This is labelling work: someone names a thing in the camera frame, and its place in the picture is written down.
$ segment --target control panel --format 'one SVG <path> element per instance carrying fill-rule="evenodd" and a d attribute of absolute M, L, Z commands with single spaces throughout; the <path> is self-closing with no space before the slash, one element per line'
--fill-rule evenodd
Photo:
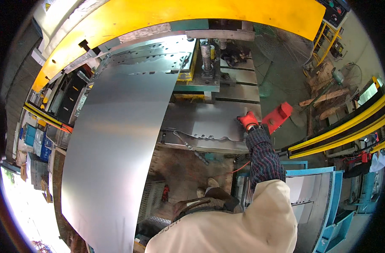
<path fill-rule="evenodd" d="M 341 27 L 342 22 L 346 19 L 347 13 L 350 11 L 349 5 L 344 0 L 316 0 L 326 7 L 324 13 L 324 21 L 328 22 L 334 28 Z"/>

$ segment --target work glove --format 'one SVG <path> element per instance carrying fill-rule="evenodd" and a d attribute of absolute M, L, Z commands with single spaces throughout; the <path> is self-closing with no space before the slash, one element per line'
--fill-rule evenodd
<path fill-rule="evenodd" d="M 258 128 L 258 121 L 252 111 L 248 111 L 246 116 L 237 117 L 237 120 L 240 121 L 240 123 L 246 129 L 246 132 L 249 132 L 249 129 L 252 130 Z"/>

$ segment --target plaid sleeve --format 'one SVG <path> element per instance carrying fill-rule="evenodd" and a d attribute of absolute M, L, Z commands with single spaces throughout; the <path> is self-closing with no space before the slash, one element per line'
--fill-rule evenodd
<path fill-rule="evenodd" d="M 246 139 L 246 145 L 250 152 L 250 181 L 253 191 L 257 183 L 263 181 L 279 179 L 285 182 L 285 169 L 264 129 L 252 130 Z"/>

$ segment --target red glove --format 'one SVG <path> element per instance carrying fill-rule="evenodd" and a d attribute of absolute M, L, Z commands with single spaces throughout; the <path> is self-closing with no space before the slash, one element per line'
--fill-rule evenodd
<path fill-rule="evenodd" d="M 237 117 L 237 120 L 244 126 L 246 132 L 248 132 L 251 125 L 258 125 L 256 116 L 254 116 L 252 111 L 248 111 L 244 117 Z"/>

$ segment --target shoe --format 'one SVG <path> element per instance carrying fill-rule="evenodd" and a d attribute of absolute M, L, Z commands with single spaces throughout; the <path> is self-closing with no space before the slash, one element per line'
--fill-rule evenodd
<path fill-rule="evenodd" d="M 196 195 L 198 196 L 198 198 L 203 198 L 203 197 L 205 197 L 205 190 L 202 189 L 202 188 L 198 188 L 198 189 L 196 190 Z"/>
<path fill-rule="evenodd" d="M 212 177 L 208 178 L 207 183 L 209 187 L 214 187 L 214 188 L 219 187 L 219 183 Z"/>

